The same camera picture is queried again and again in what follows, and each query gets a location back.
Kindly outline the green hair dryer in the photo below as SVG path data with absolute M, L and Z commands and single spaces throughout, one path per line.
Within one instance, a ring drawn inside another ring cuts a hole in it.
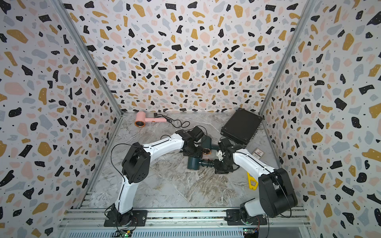
M 204 155 L 210 155 L 213 151 L 218 151 L 218 144 L 213 144 L 210 136 L 204 136 L 201 139 L 201 147 Z
M 187 164 L 188 170 L 197 171 L 200 169 L 200 167 L 214 168 L 214 161 L 203 160 L 203 159 L 195 158 L 195 157 L 188 158 L 188 164 Z

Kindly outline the pink hair dryer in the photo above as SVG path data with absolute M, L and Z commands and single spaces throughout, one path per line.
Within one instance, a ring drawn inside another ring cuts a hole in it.
M 134 125 L 138 128 L 144 127 L 147 123 L 166 123 L 165 118 L 147 118 L 145 112 L 138 112 Z

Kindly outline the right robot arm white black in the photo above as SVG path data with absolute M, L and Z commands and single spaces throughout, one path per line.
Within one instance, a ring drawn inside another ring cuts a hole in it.
M 261 222 L 261 217 L 275 218 L 298 205 L 293 185 L 285 169 L 276 169 L 252 155 L 244 146 L 232 144 L 227 138 L 218 143 L 216 174 L 228 174 L 244 169 L 257 181 L 259 197 L 240 205 L 238 215 L 228 218 L 246 225 Z

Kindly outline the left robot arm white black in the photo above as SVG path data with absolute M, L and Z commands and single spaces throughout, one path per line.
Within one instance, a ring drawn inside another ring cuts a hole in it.
M 204 133 L 194 128 L 191 131 L 179 130 L 169 137 L 149 144 L 138 142 L 131 145 L 122 161 L 122 184 L 116 201 L 106 215 L 105 227 L 121 229 L 123 226 L 144 226 L 139 215 L 133 212 L 133 201 L 139 184 L 148 176 L 150 164 L 155 159 L 179 150 L 185 156 L 202 158 L 202 147 L 199 145 Z

